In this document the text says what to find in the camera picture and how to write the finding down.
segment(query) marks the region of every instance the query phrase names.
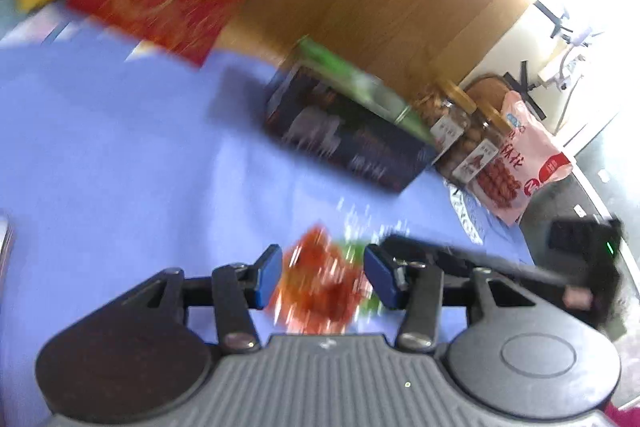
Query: orange plastic wrapper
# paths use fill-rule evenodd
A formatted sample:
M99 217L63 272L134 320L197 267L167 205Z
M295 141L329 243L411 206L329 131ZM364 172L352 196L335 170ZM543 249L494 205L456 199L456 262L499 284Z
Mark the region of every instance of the orange plastic wrapper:
M344 333L371 285L362 266L350 263L320 226L310 229L284 256L282 277L269 304L288 333Z

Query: gold jar lid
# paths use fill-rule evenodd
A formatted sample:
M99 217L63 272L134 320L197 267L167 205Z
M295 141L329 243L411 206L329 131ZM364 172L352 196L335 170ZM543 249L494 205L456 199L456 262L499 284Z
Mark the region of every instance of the gold jar lid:
M484 98L481 98L476 103L478 104L478 109L482 114L484 114L487 121L491 125L495 125L496 129L500 131L500 133L506 135L511 132L511 125L499 112L497 112L497 110L495 110L493 105L487 102Z
M447 98L459 105L467 114L472 114L476 110L476 102L471 100L471 97L453 82L449 82L444 78L436 78L434 83L443 90Z

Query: red logo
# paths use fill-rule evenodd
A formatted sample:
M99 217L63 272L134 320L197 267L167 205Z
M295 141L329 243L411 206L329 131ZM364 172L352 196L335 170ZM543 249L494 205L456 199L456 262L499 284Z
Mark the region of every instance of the red logo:
M523 191L525 195L530 197L539 188L540 188L540 182L537 179L532 178L527 183L524 184Z

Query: snack picture on bag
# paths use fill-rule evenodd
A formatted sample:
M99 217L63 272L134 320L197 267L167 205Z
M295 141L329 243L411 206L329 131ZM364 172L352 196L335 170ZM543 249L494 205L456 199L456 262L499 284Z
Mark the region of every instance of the snack picture on bag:
M495 216L512 225L537 190L566 178L573 166L517 92L505 95L502 116L514 129L469 188Z

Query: black box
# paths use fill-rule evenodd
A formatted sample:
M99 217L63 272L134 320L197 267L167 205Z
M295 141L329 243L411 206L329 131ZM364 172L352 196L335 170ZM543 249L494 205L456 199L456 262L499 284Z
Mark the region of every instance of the black box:
M266 127L282 142L395 192L437 156L408 103L308 38L274 76L267 105Z

